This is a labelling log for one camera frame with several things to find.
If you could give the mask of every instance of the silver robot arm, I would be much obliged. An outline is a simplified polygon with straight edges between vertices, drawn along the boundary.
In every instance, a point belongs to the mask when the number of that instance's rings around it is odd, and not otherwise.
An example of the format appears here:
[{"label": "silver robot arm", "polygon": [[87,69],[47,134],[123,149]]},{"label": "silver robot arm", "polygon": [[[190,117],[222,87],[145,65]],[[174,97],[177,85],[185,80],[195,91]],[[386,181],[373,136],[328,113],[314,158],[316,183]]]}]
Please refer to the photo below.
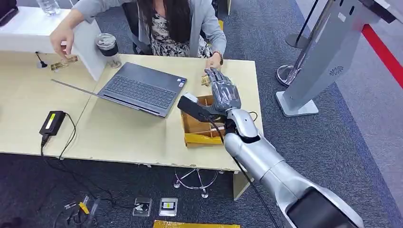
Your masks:
[{"label": "silver robot arm", "polygon": [[289,228],[364,228],[361,217],[329,189],[303,177],[257,130],[241,109],[236,86],[218,70],[205,70],[214,103],[203,106],[195,96],[183,95],[178,108],[201,122],[225,123],[225,149],[275,199]]},{"label": "silver robot arm", "polygon": [[363,228],[361,217],[327,188],[303,177],[257,130],[248,112],[230,109],[235,133],[224,137],[225,149],[275,199],[292,228]]}]

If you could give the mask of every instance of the red stripe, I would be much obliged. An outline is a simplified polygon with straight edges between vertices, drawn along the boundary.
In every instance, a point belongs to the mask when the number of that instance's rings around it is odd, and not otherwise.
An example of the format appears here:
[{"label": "red stripe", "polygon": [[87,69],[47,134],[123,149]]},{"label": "red stripe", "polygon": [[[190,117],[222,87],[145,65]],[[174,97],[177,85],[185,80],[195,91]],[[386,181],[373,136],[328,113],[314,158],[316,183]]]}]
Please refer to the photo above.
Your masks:
[{"label": "red stripe", "polygon": [[399,61],[397,61],[370,25],[364,25],[363,35],[396,79],[397,83],[403,88],[403,66],[400,65]]}]

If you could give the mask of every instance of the power adapter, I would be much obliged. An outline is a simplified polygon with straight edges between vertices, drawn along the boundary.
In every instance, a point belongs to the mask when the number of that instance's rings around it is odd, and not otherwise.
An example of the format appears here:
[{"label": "power adapter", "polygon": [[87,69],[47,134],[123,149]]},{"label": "power adapter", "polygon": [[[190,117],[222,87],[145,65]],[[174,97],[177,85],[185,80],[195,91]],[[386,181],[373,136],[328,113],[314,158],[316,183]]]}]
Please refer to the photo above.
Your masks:
[{"label": "power adapter", "polygon": [[42,147],[45,146],[49,136],[55,136],[58,133],[65,116],[66,113],[63,111],[49,112],[45,122],[42,125],[42,128],[39,131],[39,134],[42,135]]}]

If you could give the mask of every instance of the laptop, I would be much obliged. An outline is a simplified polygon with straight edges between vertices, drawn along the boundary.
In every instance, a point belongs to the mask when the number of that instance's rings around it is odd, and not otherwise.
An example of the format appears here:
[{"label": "laptop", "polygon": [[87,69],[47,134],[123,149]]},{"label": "laptop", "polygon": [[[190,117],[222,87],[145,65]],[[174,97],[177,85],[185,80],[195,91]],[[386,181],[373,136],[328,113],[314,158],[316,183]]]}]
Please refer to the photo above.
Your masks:
[{"label": "laptop", "polygon": [[166,117],[185,85],[186,78],[125,63],[98,94],[55,79],[52,81],[133,109]]}]

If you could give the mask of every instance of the wooden box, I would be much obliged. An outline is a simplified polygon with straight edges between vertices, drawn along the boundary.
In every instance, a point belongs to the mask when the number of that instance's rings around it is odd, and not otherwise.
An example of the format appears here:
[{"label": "wooden box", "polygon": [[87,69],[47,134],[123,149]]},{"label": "wooden box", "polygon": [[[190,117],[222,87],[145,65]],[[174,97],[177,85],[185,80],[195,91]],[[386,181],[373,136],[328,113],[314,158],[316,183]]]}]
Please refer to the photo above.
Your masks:
[{"label": "wooden box", "polygon": [[[202,105],[212,105],[213,96],[199,96],[199,103]],[[185,143],[187,147],[203,145],[222,145],[221,138],[215,127],[211,123],[202,123],[190,115],[181,111],[183,129],[185,131]],[[225,135],[223,123],[216,123],[221,134]]]}]

